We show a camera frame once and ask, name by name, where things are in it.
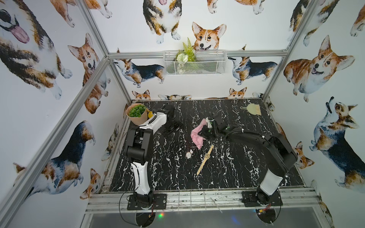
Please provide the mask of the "pink cloth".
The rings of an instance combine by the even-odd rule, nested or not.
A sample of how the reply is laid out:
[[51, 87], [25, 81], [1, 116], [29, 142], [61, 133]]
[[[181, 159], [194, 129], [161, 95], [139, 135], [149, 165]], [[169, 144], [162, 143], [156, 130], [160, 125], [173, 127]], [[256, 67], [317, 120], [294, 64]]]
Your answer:
[[192, 142], [198, 148], [198, 150], [202, 148], [204, 141], [204, 138], [202, 136], [199, 136], [198, 133], [203, 129], [204, 126], [207, 126], [207, 122], [205, 119], [203, 119], [200, 124], [191, 132]]

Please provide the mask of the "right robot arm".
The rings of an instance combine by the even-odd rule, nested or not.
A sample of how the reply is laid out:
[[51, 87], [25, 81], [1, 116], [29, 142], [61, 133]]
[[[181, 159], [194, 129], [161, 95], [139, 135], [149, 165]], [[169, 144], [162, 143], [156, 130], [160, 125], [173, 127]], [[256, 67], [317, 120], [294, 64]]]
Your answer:
[[268, 205], [274, 193], [279, 190], [284, 177], [297, 162], [298, 156], [290, 143], [279, 133], [264, 135], [245, 130], [234, 124], [226, 124], [218, 116], [213, 119], [207, 118], [205, 121], [206, 124], [198, 131], [200, 137], [245, 144], [263, 153], [268, 169], [254, 199], [261, 205]]

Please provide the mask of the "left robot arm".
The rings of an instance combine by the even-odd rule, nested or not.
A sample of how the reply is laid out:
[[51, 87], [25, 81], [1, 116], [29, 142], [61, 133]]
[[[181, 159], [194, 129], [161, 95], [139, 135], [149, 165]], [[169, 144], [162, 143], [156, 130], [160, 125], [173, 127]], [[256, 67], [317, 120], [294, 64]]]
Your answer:
[[171, 135], [181, 127], [175, 120], [175, 108], [165, 104], [151, 117], [143, 104], [133, 104], [127, 109], [127, 115], [136, 127], [126, 134], [125, 156], [131, 163], [135, 177], [133, 197], [136, 201], [151, 204], [153, 191], [148, 182], [147, 166], [154, 153], [154, 134], [162, 128], [165, 136]]

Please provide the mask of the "yellow toy shovel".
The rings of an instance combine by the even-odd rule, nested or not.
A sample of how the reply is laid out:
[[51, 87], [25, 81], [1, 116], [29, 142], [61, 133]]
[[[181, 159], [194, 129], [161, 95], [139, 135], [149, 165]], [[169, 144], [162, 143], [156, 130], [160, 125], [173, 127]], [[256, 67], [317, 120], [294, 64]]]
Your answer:
[[150, 118], [152, 118], [154, 116], [154, 113], [152, 111], [148, 111], [147, 112], [147, 116], [150, 119]]

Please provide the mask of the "terracotta pot green plant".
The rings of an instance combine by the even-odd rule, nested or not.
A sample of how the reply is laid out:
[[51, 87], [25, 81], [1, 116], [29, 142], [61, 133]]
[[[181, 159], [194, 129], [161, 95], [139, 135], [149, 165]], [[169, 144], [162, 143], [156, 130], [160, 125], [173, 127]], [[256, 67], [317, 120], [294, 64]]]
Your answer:
[[147, 108], [140, 103], [130, 105], [126, 110], [126, 115], [137, 126], [144, 124], [148, 120]]

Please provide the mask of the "beige hand brush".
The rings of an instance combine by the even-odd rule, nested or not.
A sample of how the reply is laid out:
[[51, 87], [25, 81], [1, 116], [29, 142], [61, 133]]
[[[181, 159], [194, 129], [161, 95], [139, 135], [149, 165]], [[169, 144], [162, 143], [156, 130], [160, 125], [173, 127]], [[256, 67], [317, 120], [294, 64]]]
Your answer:
[[259, 104], [249, 104], [246, 107], [241, 106], [240, 109], [248, 111], [251, 115], [261, 116]]

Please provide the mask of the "green fern white flower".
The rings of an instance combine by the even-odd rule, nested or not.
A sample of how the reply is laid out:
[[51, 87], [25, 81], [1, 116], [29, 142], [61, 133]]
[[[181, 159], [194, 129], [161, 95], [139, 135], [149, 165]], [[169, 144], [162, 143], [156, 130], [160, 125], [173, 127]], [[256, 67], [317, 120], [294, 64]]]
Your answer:
[[177, 62], [177, 72], [179, 74], [192, 72], [195, 67], [192, 62], [196, 62], [195, 50], [190, 39], [188, 38], [187, 42], [183, 42], [182, 45], [183, 50], [179, 50], [174, 59], [174, 62]]

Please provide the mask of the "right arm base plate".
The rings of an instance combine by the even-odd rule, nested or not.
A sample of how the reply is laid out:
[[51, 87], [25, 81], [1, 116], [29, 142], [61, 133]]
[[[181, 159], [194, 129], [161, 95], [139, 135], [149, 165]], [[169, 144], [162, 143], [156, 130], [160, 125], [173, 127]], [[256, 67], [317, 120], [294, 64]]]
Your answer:
[[264, 207], [264, 206], [282, 206], [283, 202], [279, 190], [276, 190], [273, 195], [268, 196], [264, 192], [243, 191], [241, 202], [245, 207]]

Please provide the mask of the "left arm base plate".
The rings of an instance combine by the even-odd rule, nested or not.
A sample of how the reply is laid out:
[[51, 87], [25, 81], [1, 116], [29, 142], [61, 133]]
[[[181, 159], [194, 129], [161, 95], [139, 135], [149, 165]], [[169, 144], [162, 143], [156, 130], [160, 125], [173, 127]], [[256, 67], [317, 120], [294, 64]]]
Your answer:
[[129, 196], [127, 210], [128, 211], [140, 211], [140, 210], [165, 210], [167, 203], [166, 194], [133, 194]]

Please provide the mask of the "aluminium front rail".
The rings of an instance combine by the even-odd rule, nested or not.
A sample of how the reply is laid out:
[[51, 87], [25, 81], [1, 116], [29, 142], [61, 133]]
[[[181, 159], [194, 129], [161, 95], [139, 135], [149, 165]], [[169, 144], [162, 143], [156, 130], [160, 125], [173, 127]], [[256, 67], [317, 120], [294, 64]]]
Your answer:
[[[218, 191], [166, 192], [162, 207], [156, 202], [144, 210], [133, 207], [131, 212], [181, 212], [181, 211], [224, 211], [261, 209], [265, 206], [243, 202], [243, 192], [248, 189]], [[281, 208], [317, 206], [320, 198], [313, 188], [282, 188], [279, 190]], [[125, 195], [99, 194], [93, 196], [86, 207], [86, 214], [128, 213], [129, 193]]]

